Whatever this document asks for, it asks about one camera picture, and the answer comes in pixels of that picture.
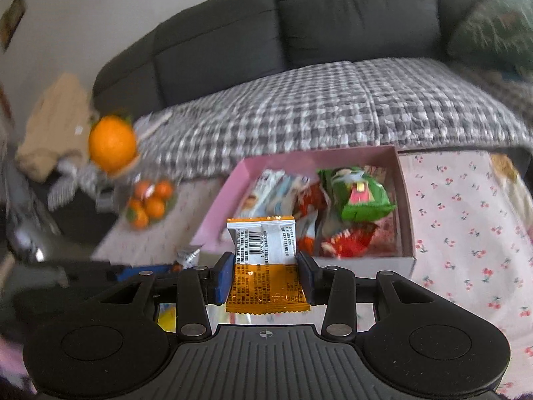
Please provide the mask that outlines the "brown cookie packet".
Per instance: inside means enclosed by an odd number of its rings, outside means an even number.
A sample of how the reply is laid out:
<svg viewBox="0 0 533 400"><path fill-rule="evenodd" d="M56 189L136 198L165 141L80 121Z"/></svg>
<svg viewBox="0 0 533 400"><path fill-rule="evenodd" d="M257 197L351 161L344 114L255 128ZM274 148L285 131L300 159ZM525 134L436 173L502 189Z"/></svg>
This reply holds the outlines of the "brown cookie packet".
<svg viewBox="0 0 533 400"><path fill-rule="evenodd" d="M384 185L387 180L387 169L383 167L365 165L363 170L368 174L372 179L378 182L381 185Z"/></svg>

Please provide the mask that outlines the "red-white candy packet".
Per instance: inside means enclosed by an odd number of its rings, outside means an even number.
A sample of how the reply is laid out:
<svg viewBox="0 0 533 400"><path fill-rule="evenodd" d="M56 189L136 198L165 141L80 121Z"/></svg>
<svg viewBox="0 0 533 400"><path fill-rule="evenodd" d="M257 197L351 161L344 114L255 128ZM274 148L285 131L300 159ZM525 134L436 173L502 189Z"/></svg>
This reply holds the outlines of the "red-white candy packet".
<svg viewBox="0 0 533 400"><path fill-rule="evenodd" d="M296 248L310 256L315 254L316 234L328 201L320 182L312 183L300 192L293 209Z"/></svg>

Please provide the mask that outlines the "red snack packet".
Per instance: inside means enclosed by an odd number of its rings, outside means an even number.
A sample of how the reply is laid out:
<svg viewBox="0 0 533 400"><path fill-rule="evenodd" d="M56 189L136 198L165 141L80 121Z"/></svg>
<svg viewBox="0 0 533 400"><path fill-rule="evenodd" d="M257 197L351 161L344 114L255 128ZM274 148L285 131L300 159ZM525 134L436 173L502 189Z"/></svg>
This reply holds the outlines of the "red snack packet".
<svg viewBox="0 0 533 400"><path fill-rule="evenodd" d="M337 259L361 257L376 233L375 223L360 222L325 238L321 242L321 253Z"/></svg>

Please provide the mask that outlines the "large orange fruit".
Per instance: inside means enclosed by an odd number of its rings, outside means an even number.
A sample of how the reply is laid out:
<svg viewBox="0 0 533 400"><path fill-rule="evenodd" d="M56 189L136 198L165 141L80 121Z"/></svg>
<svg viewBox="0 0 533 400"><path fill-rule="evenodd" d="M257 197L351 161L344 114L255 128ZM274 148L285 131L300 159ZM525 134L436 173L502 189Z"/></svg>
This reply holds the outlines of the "large orange fruit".
<svg viewBox="0 0 533 400"><path fill-rule="evenodd" d="M129 165L137 154L133 126L118 116L105 116L89 134L89 157L103 172L113 174Z"/></svg>

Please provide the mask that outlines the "dark grey sofa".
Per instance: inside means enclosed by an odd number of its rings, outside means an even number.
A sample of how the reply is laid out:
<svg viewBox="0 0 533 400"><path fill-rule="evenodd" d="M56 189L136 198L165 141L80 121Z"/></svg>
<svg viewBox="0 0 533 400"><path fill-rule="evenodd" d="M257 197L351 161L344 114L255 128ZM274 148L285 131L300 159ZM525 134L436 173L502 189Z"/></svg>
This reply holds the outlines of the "dark grey sofa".
<svg viewBox="0 0 533 400"><path fill-rule="evenodd" d="M157 25L96 76L93 103L142 117L332 61L444 57L481 0L208 0Z"/></svg>

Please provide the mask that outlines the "orange and white snack packet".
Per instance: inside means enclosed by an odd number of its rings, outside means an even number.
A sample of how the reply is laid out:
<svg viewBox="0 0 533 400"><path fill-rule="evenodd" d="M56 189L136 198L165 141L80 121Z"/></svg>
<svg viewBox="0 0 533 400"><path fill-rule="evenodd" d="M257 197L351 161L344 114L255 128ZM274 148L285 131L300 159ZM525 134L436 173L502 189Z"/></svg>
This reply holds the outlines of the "orange and white snack packet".
<svg viewBox="0 0 533 400"><path fill-rule="evenodd" d="M299 279L293 217L229 219L227 230L235 246L228 312L265 315L310 310Z"/></svg>

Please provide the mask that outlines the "blue-white snack packet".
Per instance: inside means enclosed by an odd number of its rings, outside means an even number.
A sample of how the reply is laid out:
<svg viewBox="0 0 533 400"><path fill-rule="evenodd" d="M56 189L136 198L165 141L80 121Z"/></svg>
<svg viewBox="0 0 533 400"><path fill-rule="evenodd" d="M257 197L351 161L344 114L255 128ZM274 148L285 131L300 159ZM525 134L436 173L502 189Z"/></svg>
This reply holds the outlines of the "blue-white snack packet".
<svg viewBox="0 0 533 400"><path fill-rule="evenodd" d="M296 198L309 186L310 178L304 175L285 174L269 195L266 204L268 216L291 216Z"/></svg>

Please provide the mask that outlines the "beige knitted garment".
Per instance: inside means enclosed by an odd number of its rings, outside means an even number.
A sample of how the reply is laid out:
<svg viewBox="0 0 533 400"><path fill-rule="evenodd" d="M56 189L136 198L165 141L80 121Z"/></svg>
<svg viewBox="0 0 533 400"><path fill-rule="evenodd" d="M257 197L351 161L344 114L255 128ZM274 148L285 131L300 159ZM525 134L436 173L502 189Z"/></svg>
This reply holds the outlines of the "beige knitted garment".
<svg viewBox="0 0 533 400"><path fill-rule="evenodd" d="M93 109L79 78L65 72L37 100L15 162L28 178L45 182L61 159L77 166L89 160Z"/></svg>

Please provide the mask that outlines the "white-blue snack bar packet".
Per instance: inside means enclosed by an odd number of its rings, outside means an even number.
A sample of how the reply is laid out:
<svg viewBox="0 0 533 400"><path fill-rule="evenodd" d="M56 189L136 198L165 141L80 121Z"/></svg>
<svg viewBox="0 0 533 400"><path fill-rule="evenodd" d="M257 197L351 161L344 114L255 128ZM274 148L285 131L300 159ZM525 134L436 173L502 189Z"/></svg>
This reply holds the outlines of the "white-blue snack bar packet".
<svg viewBox="0 0 533 400"><path fill-rule="evenodd" d="M265 217L267 215L267 201L283 176L283 171L265 169L256 180L249 194L241 202L235 217L238 219Z"/></svg>

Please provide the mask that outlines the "yellow snack packet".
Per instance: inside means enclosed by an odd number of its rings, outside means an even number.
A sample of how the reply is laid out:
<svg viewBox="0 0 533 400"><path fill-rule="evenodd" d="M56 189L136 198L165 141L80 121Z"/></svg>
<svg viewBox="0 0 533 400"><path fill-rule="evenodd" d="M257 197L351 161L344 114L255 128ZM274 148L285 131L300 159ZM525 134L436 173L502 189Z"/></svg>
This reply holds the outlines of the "yellow snack packet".
<svg viewBox="0 0 533 400"><path fill-rule="evenodd" d="M176 331L176 304L160 303L157 312L157 324L165 331Z"/></svg>

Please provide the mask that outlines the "glass jar of small oranges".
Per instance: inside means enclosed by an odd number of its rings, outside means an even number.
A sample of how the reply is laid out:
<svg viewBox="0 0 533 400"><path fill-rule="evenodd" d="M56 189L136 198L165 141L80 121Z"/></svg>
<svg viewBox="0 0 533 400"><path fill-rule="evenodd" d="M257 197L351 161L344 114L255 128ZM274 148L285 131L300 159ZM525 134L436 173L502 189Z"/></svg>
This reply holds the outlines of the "glass jar of small oranges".
<svg viewBox="0 0 533 400"><path fill-rule="evenodd" d="M123 217L133 230L146 230L172 211L179 182L155 168L136 168L109 177L97 207Z"/></svg>

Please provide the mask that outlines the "pink snack packet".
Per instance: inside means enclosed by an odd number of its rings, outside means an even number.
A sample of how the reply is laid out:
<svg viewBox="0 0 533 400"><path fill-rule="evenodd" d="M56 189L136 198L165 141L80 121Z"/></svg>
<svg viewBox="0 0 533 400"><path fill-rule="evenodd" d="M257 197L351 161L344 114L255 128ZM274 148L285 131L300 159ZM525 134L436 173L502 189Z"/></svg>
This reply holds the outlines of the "pink snack packet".
<svg viewBox="0 0 533 400"><path fill-rule="evenodd" d="M369 256L397 256L401 248L401 235L395 212L376 222L376 230L368 246Z"/></svg>

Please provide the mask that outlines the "green patterned cushion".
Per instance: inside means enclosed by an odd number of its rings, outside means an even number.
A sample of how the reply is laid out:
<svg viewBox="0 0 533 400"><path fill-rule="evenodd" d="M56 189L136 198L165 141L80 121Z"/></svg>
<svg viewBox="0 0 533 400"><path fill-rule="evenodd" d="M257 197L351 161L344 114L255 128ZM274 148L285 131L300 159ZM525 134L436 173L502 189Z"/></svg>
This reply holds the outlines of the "green patterned cushion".
<svg viewBox="0 0 533 400"><path fill-rule="evenodd" d="M532 76L532 0L482 0L455 28L451 57Z"/></svg>

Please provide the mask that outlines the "grey checkered quilted blanket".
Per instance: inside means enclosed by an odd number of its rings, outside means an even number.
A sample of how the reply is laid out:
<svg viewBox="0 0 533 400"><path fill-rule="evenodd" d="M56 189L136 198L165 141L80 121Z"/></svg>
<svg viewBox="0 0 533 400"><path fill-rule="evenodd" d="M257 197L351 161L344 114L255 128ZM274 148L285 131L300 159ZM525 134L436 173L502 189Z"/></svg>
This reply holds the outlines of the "grey checkered quilted blanket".
<svg viewBox="0 0 533 400"><path fill-rule="evenodd" d="M136 122L141 167L177 179L250 156L354 146L532 147L530 117L440 61L385 58L289 70Z"/></svg>

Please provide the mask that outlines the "green cartoon-girl snack packet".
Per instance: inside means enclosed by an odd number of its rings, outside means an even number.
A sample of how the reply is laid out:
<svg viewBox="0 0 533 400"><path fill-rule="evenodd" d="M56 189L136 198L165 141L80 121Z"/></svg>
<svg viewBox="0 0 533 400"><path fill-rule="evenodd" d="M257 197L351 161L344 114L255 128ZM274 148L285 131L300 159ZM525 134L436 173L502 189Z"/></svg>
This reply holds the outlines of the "green cartoon-girl snack packet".
<svg viewBox="0 0 533 400"><path fill-rule="evenodd" d="M342 221L374 222L396 210L385 187L360 167L321 169L318 175Z"/></svg>

